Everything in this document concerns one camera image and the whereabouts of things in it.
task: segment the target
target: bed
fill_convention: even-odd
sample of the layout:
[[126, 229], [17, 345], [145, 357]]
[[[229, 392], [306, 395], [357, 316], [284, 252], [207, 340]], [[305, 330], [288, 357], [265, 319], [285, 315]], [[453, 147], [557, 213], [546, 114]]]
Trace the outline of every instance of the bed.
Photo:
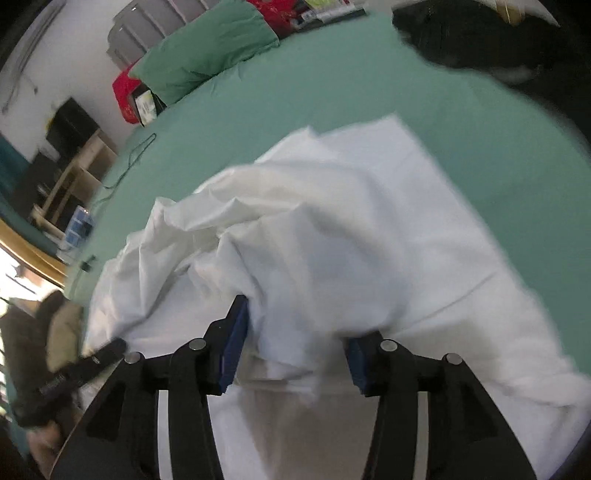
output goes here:
[[[322, 133], [391, 113], [486, 221], [550, 311], [566, 352], [591, 374], [582, 340], [591, 335], [591, 170], [584, 146], [539, 106], [491, 78], [427, 64], [378, 14], [287, 38], [136, 130], [105, 184], [129, 172], [94, 202], [96, 226], [79, 255], [92, 259], [92, 269], [70, 272], [67, 296], [89, 304], [102, 265], [145, 226], [156, 197], [180, 200], [307, 125]], [[138, 145], [153, 134], [133, 162]], [[558, 465], [590, 419], [571, 416]]]

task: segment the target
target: beige cushion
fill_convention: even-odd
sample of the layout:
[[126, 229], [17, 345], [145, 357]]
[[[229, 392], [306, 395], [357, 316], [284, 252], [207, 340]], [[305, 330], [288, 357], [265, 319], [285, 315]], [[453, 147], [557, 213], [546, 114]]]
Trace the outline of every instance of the beige cushion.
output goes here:
[[56, 372], [79, 357], [82, 307], [66, 301], [51, 319], [47, 336], [47, 368]]

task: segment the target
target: white sheet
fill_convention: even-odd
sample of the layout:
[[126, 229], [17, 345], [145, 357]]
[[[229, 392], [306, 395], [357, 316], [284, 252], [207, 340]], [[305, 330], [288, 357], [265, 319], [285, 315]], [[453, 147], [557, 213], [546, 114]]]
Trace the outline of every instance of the white sheet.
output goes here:
[[[460, 353], [487, 388], [526, 399], [521, 407], [548, 404], [552, 415], [539, 418], [590, 404], [590, 382], [562, 355], [540, 302], [393, 117], [321, 138], [296, 132], [182, 202], [159, 199], [105, 265], [87, 344], [123, 336], [146, 356], [170, 353], [225, 316], [237, 293], [252, 319], [238, 374], [246, 388], [212, 408], [222, 466], [236, 472], [228, 478], [359, 477], [375, 405], [355, 392], [338, 338], [376, 328], [420, 355]], [[352, 417], [359, 424], [337, 440], [325, 430]], [[550, 437], [527, 439], [519, 422], [510, 420], [547, 478]], [[275, 437], [257, 439], [269, 424]], [[327, 463], [282, 453], [297, 459], [307, 445]]]

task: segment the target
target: wooden table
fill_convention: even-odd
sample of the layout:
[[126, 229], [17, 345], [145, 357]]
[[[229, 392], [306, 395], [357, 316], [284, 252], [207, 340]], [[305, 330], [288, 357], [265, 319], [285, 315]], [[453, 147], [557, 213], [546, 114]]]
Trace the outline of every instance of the wooden table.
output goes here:
[[[85, 206], [88, 206], [116, 158], [117, 153], [112, 142], [101, 130], [97, 130], [72, 158], [43, 206], [35, 205], [33, 207], [31, 216], [37, 225], [62, 240], [65, 233], [56, 226], [56, 223], [66, 207], [67, 201], [74, 196], [81, 200]], [[55, 206], [58, 193], [62, 189], [66, 189], [66, 192], [49, 216], [50, 209]]]

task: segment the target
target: black gripper frame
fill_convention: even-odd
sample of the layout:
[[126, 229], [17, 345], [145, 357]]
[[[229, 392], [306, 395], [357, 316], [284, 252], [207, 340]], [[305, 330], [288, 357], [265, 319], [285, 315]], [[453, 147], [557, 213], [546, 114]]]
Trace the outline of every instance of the black gripper frame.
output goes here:
[[418, 392], [428, 392], [427, 480], [535, 480], [519, 441], [459, 355], [413, 355], [379, 332], [345, 342], [353, 382], [379, 396], [363, 480], [412, 480]]
[[158, 393], [168, 390], [168, 432], [175, 480], [222, 480], [207, 395], [234, 379], [248, 330], [240, 295], [203, 339], [171, 355], [129, 353], [68, 438], [52, 480], [157, 480]]

